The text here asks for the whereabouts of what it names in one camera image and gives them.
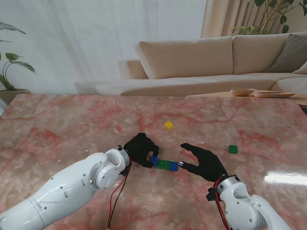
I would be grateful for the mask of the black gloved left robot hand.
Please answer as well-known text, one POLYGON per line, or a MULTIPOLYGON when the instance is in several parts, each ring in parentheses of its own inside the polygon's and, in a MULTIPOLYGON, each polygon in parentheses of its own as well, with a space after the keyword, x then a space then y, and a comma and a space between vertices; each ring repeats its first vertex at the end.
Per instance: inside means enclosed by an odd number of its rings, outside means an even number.
POLYGON ((159 154, 159 147, 145 133, 138 133, 123 148, 131 156, 133 162, 146 168, 153 167, 153 164, 147 161, 148 154, 152 152, 154 157, 159 154))

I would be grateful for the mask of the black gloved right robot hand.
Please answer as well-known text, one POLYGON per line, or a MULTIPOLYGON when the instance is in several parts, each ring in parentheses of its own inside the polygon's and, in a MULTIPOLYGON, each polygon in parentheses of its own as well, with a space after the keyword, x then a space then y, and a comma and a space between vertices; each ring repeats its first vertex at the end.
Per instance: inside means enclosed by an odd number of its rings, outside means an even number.
POLYGON ((199 163, 199 165, 196 166, 183 161, 181 168, 213 183, 223 175, 228 175, 219 158, 211 151, 188 143, 183 143, 180 146, 181 148, 190 151, 198 159, 199 163))

